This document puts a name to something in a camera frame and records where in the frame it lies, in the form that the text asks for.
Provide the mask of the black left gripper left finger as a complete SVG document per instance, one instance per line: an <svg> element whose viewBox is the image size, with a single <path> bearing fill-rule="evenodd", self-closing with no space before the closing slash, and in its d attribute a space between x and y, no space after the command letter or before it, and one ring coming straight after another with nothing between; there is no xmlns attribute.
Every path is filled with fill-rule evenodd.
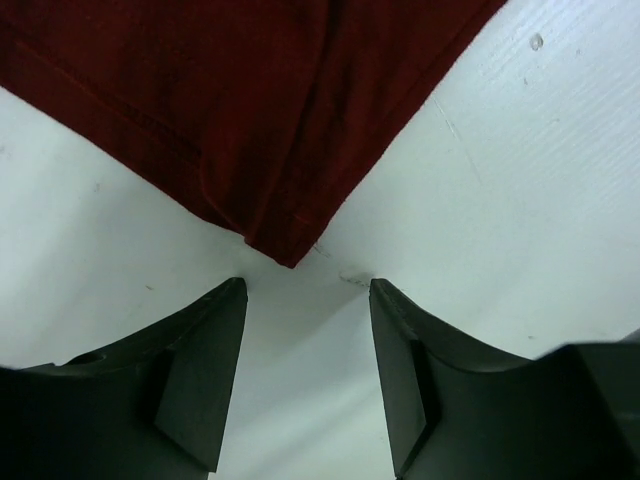
<svg viewBox="0 0 640 480"><path fill-rule="evenodd" d="M217 470L248 304L231 278L63 365L1 371L5 479L205 479Z"/></svg>

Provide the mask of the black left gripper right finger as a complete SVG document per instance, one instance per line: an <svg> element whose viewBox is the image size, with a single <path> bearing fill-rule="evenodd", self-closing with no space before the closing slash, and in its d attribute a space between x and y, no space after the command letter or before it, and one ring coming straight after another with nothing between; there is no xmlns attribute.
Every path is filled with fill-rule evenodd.
<svg viewBox="0 0 640 480"><path fill-rule="evenodd" d="M399 479L635 479L639 337L529 360L422 310L385 279L369 293Z"/></svg>

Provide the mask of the dark red t-shirt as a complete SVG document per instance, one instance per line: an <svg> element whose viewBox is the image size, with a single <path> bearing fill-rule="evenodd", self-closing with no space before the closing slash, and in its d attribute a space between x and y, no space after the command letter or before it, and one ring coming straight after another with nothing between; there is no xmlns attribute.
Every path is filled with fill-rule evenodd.
<svg viewBox="0 0 640 480"><path fill-rule="evenodd" d="M293 267L497 1L5 1L1 84Z"/></svg>

